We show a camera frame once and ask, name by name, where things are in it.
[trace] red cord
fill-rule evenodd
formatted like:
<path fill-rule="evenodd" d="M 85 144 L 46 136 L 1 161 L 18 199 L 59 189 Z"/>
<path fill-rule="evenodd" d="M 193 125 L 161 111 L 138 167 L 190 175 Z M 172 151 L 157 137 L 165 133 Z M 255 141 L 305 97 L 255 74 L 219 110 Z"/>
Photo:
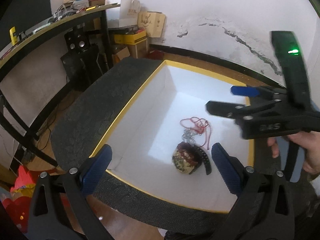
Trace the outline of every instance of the red cord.
<path fill-rule="evenodd" d="M 192 122 L 194 127 L 189 127 L 189 126 L 183 125 L 184 121 Z M 212 127 L 206 119 L 193 116 L 191 118 L 182 119 L 180 121 L 180 124 L 182 127 L 186 128 L 186 129 L 194 130 L 198 134 L 204 133 L 205 134 L 205 141 L 204 141 L 204 144 L 201 145 L 200 147 L 203 147 L 204 145 L 207 144 L 207 150 L 209 150 L 209 141 L 210 141 L 210 137 L 211 137 L 211 133 L 212 133 Z"/>

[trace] green led indicator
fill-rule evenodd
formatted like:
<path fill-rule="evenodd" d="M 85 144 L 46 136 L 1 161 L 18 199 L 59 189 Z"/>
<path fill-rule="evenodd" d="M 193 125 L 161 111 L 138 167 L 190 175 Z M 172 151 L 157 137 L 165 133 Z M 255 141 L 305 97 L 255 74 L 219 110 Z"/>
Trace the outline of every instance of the green led indicator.
<path fill-rule="evenodd" d="M 289 50 L 288 53 L 298 53 L 299 50 L 298 49 L 293 49 L 293 50 Z"/>

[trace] white box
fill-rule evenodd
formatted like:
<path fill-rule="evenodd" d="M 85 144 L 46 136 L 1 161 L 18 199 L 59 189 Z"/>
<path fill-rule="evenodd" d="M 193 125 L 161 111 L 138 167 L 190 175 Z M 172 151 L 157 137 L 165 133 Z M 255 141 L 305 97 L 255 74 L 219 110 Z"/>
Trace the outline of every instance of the white box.
<path fill-rule="evenodd" d="M 253 140 L 241 138 L 233 119 L 209 115 L 210 100 L 248 104 L 245 97 L 230 93 L 233 85 L 245 84 L 202 68 L 165 60 L 140 87 L 116 117 L 91 156 L 104 144 L 112 148 L 106 172 L 136 189 L 170 203 L 211 212 L 228 212 L 237 197 L 232 195 L 206 150 L 212 173 L 204 165 L 193 174 L 180 173 L 172 154 L 182 141 L 180 120 L 197 116 L 212 126 L 209 143 L 220 142 L 230 156 L 253 166 Z M 201 145 L 204 136 L 195 136 Z"/>
<path fill-rule="evenodd" d="M 118 3 L 120 7 L 107 9 L 108 28 L 137 25 L 140 12 L 138 0 L 106 0 L 105 4 Z"/>

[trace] white wall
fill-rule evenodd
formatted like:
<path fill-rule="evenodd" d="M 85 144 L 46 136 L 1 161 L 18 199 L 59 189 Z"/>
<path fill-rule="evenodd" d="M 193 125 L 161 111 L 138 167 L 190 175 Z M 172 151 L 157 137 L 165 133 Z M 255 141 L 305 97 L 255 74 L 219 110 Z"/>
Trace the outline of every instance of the white wall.
<path fill-rule="evenodd" d="M 312 51 L 318 16 L 308 0 L 140 0 L 146 10 L 166 14 L 160 39 L 152 43 L 194 50 L 246 66 L 284 84 L 269 31 L 294 31 L 303 55 Z"/>
<path fill-rule="evenodd" d="M 62 3 L 63 0 L 51 0 L 52 12 Z M 62 33 L 27 55 L 0 83 L 7 100 L 27 125 L 66 84 L 66 72 L 60 57 L 67 51 Z M 22 134 L 25 133 L 6 110 L 4 115 Z M 18 143 L 0 129 L 0 164 L 8 168 L 17 147 Z"/>

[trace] black monitor screen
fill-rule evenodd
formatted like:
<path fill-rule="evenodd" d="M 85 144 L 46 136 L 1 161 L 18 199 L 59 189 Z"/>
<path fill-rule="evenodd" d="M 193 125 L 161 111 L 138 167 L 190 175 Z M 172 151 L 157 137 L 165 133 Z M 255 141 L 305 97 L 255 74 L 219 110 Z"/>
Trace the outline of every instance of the black monitor screen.
<path fill-rule="evenodd" d="M 12 27 L 19 35 L 51 16 L 50 0 L 13 0 L 0 21 L 0 51 L 11 42 Z"/>

